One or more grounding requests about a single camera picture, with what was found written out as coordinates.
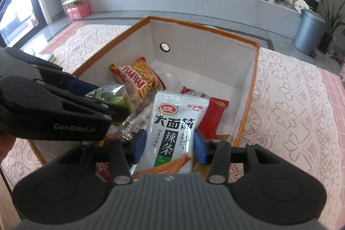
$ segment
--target pink box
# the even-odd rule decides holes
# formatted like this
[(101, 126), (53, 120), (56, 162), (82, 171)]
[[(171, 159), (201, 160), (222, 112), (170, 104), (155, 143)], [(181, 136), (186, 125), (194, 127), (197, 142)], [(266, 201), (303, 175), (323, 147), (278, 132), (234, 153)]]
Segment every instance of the pink box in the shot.
[(90, 5), (88, 2), (78, 3), (77, 7), (67, 9), (67, 13), (68, 13), (69, 18), (71, 20), (83, 19), (91, 13), (90, 12)]

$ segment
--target red oval logo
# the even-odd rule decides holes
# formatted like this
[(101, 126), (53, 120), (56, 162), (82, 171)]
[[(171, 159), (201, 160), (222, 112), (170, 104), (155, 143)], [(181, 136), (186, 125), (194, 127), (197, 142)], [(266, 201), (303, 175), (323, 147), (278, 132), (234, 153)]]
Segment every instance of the red oval logo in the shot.
[(158, 106), (158, 110), (164, 114), (175, 114), (177, 112), (177, 107), (173, 104), (164, 103)]

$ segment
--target trash can lid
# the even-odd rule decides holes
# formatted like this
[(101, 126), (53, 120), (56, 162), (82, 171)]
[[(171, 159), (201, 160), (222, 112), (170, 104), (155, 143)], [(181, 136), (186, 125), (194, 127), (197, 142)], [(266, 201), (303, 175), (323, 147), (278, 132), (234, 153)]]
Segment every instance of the trash can lid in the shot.
[(304, 9), (304, 14), (312, 19), (313, 21), (317, 22), (320, 25), (324, 25), (326, 24), (325, 19), (323, 19), (322, 16), (320, 16), (319, 14), (316, 14), (314, 11), (310, 10), (310, 9)]

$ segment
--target green label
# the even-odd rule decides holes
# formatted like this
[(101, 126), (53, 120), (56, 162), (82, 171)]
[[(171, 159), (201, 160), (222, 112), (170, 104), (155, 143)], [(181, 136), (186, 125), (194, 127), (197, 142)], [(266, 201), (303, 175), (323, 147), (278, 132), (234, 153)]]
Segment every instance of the green label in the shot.
[(164, 155), (158, 155), (155, 163), (155, 167), (158, 167), (160, 165), (163, 165), (165, 163), (168, 163), (171, 161), (171, 157), (167, 157)]

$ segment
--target gray metal trash can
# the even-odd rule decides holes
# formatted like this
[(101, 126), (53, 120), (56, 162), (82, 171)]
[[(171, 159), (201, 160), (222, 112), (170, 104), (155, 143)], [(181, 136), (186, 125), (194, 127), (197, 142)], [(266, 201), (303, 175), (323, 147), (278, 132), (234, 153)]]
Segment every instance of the gray metal trash can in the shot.
[(294, 46), (306, 55), (311, 55), (320, 43), (322, 30), (325, 28), (325, 20), (315, 12), (302, 10), (302, 21), (298, 28)]

